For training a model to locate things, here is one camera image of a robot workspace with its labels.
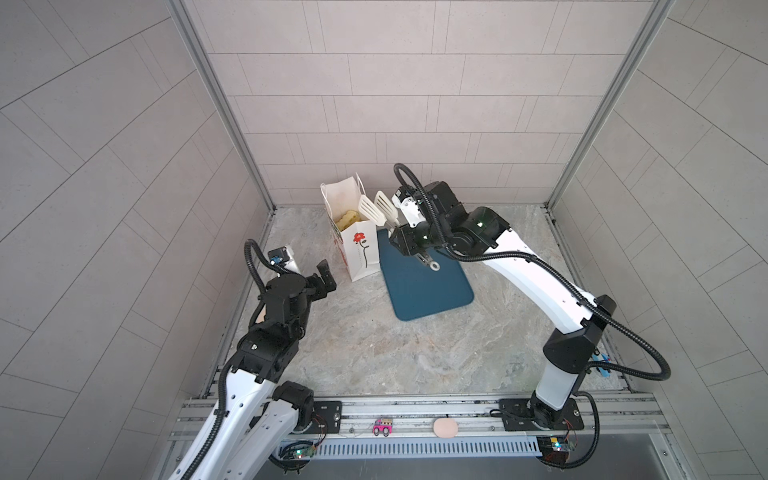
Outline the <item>white paper gift bag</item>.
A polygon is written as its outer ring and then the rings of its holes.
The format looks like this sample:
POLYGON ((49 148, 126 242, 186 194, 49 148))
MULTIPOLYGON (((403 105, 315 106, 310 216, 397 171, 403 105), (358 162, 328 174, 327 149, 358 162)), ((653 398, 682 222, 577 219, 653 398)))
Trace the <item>white paper gift bag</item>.
POLYGON ((358 281, 381 270, 377 225, 363 216, 358 202, 365 189, 360 177, 355 174, 344 180, 320 186, 321 195, 342 259, 352 281, 358 281), (362 221, 354 223, 339 232, 335 222, 348 210, 356 210, 362 221))

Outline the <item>white slotted tongs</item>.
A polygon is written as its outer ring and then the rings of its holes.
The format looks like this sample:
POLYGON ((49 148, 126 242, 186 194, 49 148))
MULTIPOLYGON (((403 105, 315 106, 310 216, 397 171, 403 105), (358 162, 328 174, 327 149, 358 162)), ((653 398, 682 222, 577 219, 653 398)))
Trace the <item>white slotted tongs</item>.
MULTIPOLYGON (((378 227, 384 226, 388 238, 393 238, 395 229, 399 226, 399 214, 393 202, 382 191, 376 193, 374 200, 362 194, 358 202, 358 209, 363 216, 372 220, 378 227)), ((440 270, 440 264, 426 252, 406 253, 406 256, 416 257, 432 271, 440 270)))

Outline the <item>striped bread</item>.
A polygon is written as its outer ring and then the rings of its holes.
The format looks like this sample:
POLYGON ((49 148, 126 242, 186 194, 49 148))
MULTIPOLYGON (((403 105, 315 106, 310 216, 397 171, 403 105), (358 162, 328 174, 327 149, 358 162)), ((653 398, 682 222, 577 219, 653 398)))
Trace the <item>striped bread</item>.
POLYGON ((339 232, 343 232, 354 223, 360 221, 362 221, 362 216, 358 211, 348 210, 335 222, 335 226, 339 232))

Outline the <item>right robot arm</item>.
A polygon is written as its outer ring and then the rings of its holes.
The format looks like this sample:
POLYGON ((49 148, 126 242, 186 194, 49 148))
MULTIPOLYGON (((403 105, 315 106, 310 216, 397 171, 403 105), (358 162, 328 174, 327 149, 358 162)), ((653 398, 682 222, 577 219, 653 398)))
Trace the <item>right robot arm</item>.
POLYGON ((440 265, 429 252, 438 248, 457 262, 483 263, 549 318, 554 331, 543 347, 544 372, 523 417, 542 429, 558 427, 601 340, 606 327, 602 317, 614 311, 614 302, 548 271, 503 217, 488 207, 467 211, 444 182, 429 184, 424 193, 409 186, 400 187, 392 198, 377 193, 375 203, 384 211, 390 244, 402 255, 433 271, 440 265))

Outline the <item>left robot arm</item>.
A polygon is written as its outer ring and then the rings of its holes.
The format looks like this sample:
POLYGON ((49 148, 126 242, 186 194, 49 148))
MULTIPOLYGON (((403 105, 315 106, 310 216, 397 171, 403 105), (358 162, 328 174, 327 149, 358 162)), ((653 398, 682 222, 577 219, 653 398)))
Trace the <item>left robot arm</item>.
POLYGON ((173 479, 252 479, 287 436, 311 423, 313 391, 281 376, 307 331, 311 305, 337 288, 327 261, 305 277, 268 281, 256 322, 226 361, 218 400, 173 479))

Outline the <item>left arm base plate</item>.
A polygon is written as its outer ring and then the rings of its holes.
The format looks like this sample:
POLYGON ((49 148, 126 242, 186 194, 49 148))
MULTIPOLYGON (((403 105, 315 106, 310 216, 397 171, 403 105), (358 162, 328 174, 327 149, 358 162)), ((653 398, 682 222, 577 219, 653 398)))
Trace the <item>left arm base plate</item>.
POLYGON ((341 429, 342 409, 341 401, 316 401, 310 423, 301 434, 338 434, 341 429))

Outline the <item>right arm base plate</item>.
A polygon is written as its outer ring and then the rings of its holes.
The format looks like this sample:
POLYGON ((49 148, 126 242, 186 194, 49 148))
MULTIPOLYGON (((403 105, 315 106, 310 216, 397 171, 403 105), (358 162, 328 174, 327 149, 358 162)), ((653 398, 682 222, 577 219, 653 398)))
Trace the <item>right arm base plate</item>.
POLYGON ((498 410, 506 431, 584 429, 583 417, 574 398, 569 398, 560 410, 554 410, 536 398, 501 399, 498 410))

